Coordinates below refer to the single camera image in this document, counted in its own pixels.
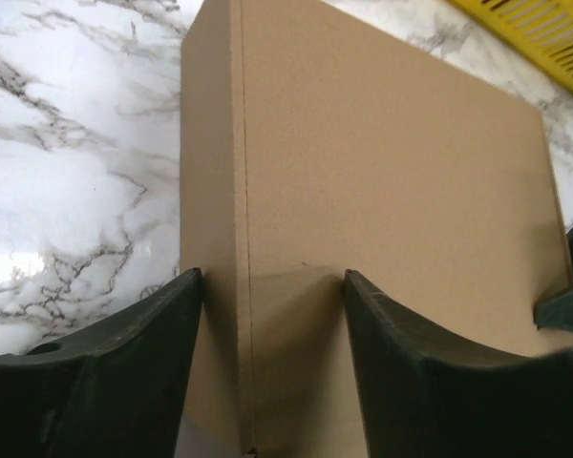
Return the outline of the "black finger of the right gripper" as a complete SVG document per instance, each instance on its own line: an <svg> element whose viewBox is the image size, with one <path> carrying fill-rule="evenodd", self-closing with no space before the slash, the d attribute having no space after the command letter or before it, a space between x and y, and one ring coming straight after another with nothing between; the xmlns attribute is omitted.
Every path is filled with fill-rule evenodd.
<svg viewBox="0 0 573 458"><path fill-rule="evenodd" d="M573 285L537 303L533 316L534 323L540 328L573 332Z"/></svg>

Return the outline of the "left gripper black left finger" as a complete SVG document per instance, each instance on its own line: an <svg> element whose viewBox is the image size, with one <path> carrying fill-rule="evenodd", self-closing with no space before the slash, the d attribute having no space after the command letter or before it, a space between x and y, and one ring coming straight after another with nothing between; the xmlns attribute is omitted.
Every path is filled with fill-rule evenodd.
<svg viewBox="0 0 573 458"><path fill-rule="evenodd" d="M192 268L22 355L0 355L0 457L174 455L202 311Z"/></svg>

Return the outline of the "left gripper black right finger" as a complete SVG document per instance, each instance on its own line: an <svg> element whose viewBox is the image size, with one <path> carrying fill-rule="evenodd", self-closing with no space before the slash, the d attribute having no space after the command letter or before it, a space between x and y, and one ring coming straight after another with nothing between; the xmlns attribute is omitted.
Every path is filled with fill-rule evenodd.
<svg viewBox="0 0 573 458"><path fill-rule="evenodd" d="M371 457L573 457L573 347L527 358L343 282Z"/></svg>

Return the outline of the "brown cardboard box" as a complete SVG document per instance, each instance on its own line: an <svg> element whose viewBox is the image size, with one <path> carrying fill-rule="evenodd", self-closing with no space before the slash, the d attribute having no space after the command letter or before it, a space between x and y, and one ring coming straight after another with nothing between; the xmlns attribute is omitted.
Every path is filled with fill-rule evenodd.
<svg viewBox="0 0 573 458"><path fill-rule="evenodd" d="M181 45L180 265L205 299L188 415L268 457L369 457L344 273L457 335L573 347L541 114L321 1L206 1Z"/></svg>

